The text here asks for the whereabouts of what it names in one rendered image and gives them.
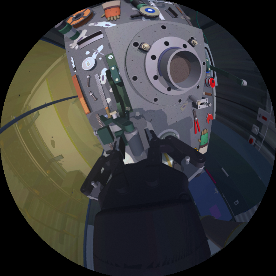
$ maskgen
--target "pliers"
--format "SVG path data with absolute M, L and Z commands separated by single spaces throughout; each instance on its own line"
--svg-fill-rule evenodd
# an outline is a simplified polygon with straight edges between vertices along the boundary
M 199 131 L 200 131 L 200 125 L 198 123 L 198 119 L 196 117 L 195 110 L 193 110 L 193 117 L 194 117 L 194 133 L 196 134 L 196 125 L 197 125 Z

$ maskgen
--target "orange wheel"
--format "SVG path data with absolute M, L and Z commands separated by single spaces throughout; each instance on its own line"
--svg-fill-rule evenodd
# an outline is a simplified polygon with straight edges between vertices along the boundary
M 74 28 L 79 28 L 86 24 L 93 18 L 94 14 L 91 8 L 87 7 L 72 16 L 69 17 L 67 23 L 72 25 Z

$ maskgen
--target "orange bar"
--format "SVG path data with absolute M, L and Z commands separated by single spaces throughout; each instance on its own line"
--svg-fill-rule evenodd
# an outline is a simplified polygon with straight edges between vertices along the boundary
M 83 94 L 82 94 L 82 91 L 81 91 L 81 87 L 80 87 L 80 84 L 79 84 L 79 82 L 77 80 L 76 75 L 72 76 L 72 80 L 73 80 L 74 87 L 76 89 L 76 93 L 77 93 L 77 95 L 78 95 L 78 97 L 80 99 L 80 102 L 82 104 L 83 110 L 84 110 L 85 114 L 87 115 L 87 114 L 90 113 L 90 110 L 89 110 L 89 108 L 88 108 L 88 106 L 87 106 L 87 104 L 85 102 L 85 99 L 83 97 Z

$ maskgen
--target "dark blue floor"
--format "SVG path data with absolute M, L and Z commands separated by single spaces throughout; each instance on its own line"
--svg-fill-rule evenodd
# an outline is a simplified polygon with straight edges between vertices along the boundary
M 189 182 L 189 190 L 201 216 L 212 215 L 223 221 L 232 219 L 226 203 L 206 172 Z

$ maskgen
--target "black slot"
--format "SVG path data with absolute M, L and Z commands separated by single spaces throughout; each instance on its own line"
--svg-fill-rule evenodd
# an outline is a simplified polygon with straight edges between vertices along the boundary
M 175 17 L 178 16 L 178 14 L 171 7 L 168 8 L 168 11 L 171 12 Z
M 91 38 L 94 38 L 94 37 L 96 37 L 98 35 L 102 35 L 102 34 L 103 34 L 102 31 L 98 31 L 98 32 L 96 32 L 94 34 L 91 34 L 88 37 L 86 37 L 86 38 L 82 39 L 81 41 L 77 42 L 77 45 L 82 45 L 83 43 L 85 43 L 86 41 L 90 40 Z

